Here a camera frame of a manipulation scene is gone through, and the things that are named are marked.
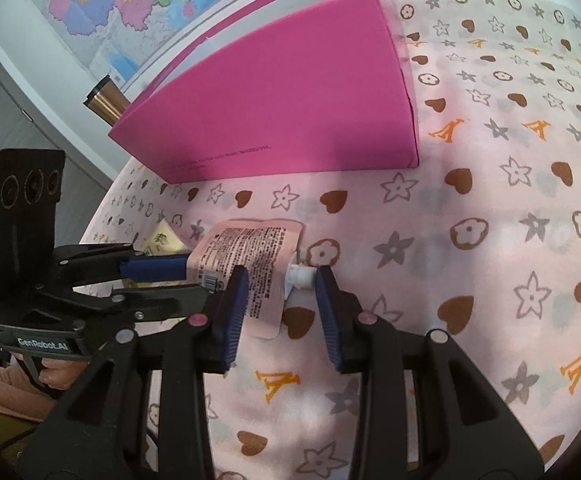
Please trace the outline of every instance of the pink box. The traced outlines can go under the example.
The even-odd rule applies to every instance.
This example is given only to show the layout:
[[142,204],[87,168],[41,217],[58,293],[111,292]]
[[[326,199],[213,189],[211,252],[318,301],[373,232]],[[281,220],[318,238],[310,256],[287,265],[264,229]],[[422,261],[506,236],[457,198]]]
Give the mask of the pink box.
[[388,0],[294,12],[153,83],[110,138],[170,184],[416,168],[400,31]]

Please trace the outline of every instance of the bed sheet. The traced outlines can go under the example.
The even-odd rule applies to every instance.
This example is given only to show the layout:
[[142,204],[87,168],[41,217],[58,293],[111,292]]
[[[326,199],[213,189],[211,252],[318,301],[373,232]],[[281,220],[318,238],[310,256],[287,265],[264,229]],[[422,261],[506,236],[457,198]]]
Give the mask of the bed sheet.
[[[419,168],[169,186],[131,160],[82,241],[139,247],[167,219],[194,247],[226,219],[299,220],[304,263],[331,265],[401,330],[453,334],[550,466],[581,428],[581,16],[543,0],[395,5]],[[242,338],[235,368],[205,378],[218,478],[347,478],[359,379],[331,367],[316,312],[293,291],[276,339]],[[151,402],[157,431],[157,384]]]

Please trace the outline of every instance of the door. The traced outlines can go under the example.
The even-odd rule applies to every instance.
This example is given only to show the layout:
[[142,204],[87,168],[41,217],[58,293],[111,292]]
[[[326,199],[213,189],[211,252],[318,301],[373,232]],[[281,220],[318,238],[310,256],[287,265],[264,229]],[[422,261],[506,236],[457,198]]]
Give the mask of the door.
[[[0,150],[3,148],[59,149],[0,83]],[[56,215],[57,246],[79,243],[107,190],[82,168],[84,161],[76,158],[75,154],[66,152],[61,202]]]

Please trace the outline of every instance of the human hand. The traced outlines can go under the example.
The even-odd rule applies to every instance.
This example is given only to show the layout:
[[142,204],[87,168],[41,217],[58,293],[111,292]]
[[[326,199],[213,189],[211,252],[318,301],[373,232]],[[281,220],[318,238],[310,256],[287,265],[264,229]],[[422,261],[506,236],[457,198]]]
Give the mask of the human hand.
[[81,373],[88,367],[86,361],[62,361],[58,359],[42,359],[40,381],[56,390],[69,389]]

